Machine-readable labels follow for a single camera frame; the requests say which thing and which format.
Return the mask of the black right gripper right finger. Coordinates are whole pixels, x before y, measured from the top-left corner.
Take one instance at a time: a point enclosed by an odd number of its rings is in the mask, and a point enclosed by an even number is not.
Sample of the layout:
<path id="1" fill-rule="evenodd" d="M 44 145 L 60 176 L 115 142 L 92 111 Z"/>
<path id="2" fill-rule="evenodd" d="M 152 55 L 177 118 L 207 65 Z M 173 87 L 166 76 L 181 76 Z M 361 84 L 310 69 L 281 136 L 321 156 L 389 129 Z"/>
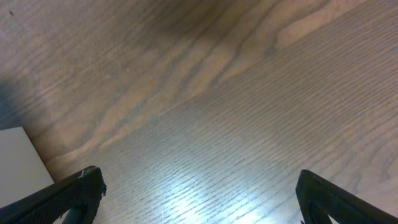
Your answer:
<path id="1" fill-rule="evenodd" d="M 300 172 L 295 188 L 302 223 L 393 223 L 397 217 L 361 200 L 310 170 Z"/>

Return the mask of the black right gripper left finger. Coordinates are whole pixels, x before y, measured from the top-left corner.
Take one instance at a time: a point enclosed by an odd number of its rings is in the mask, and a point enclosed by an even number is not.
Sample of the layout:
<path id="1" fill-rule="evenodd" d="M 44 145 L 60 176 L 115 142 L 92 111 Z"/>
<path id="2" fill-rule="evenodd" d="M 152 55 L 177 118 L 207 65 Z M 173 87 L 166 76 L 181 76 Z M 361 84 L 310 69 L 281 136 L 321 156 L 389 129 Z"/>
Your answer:
<path id="1" fill-rule="evenodd" d="M 92 224 L 106 184 L 101 169 L 89 166 L 32 195 L 1 208 L 1 223 Z"/>

